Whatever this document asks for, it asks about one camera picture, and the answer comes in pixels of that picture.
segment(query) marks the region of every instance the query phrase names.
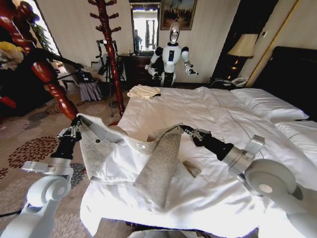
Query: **white duvet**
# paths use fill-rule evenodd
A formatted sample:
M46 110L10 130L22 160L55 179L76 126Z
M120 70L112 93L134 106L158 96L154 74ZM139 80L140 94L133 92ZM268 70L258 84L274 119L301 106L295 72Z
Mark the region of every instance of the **white duvet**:
M244 148L254 134L266 147L257 158L277 160L287 166L299 184L317 190L317 168L267 119L245 107L231 92L198 88L161 88L161 96L147 101L131 98L119 126L130 136L146 140L158 129L177 123L210 130L214 137ZM150 201L126 185L91 182L85 192L80 217L91 235L101 218L149 226L198 229L220 237L241 237L259 227L259 236L302 237L273 202L251 196L227 171L227 165L183 134L178 153L202 170L196 178L173 177L164 210L146 209Z

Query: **lampshade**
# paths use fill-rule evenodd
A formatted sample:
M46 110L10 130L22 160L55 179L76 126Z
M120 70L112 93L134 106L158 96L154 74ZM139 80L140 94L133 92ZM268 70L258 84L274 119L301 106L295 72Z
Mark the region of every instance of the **lampshade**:
M254 55L254 47L257 38L257 34L242 34L228 54L233 56L252 57Z

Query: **lamp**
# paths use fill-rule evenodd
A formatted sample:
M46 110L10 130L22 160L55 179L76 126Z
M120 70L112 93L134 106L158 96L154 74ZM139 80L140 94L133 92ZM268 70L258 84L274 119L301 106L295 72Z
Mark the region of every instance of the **lamp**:
M242 34L228 54L240 57L252 57L254 55L257 38L257 34Z
M238 42L228 52L228 55L236 56L234 63L228 65L225 79L232 80L238 76L244 63L249 57L254 56L257 34L242 34Z

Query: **white pillow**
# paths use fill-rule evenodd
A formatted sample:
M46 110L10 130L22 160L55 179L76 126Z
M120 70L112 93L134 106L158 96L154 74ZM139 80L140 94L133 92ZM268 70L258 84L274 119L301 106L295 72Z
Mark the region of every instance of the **white pillow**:
M275 126L317 166L317 122L281 122Z
M243 88L231 92L255 113L270 121L304 120L309 116L280 98L256 88Z

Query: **mirror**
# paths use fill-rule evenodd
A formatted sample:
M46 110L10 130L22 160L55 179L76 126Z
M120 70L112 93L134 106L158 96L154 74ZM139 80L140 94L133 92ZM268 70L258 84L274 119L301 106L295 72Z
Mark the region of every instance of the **mirror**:
M159 41L160 2L130 1L136 55L153 54Z

